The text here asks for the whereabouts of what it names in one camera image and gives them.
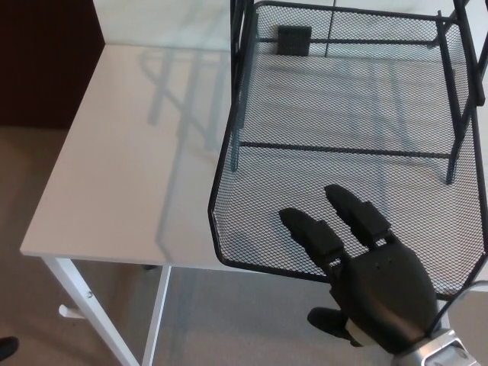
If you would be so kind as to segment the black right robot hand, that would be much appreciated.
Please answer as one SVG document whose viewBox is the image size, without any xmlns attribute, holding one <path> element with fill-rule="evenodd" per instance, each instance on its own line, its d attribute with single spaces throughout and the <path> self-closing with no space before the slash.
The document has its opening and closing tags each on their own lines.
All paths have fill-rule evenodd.
<svg viewBox="0 0 488 366">
<path fill-rule="evenodd" d="M 325 192 L 336 214 L 367 251 L 352 257 L 326 221 L 297 208 L 280 210 L 291 238 L 326 274 L 330 294 L 339 306 L 336 310 L 314 307 L 308 322 L 354 347 L 365 344 L 353 333 L 358 329 L 392 355 L 409 351 L 441 328 L 427 271 L 370 201 L 361 201 L 340 185 L 327 185 Z"/>
</svg>

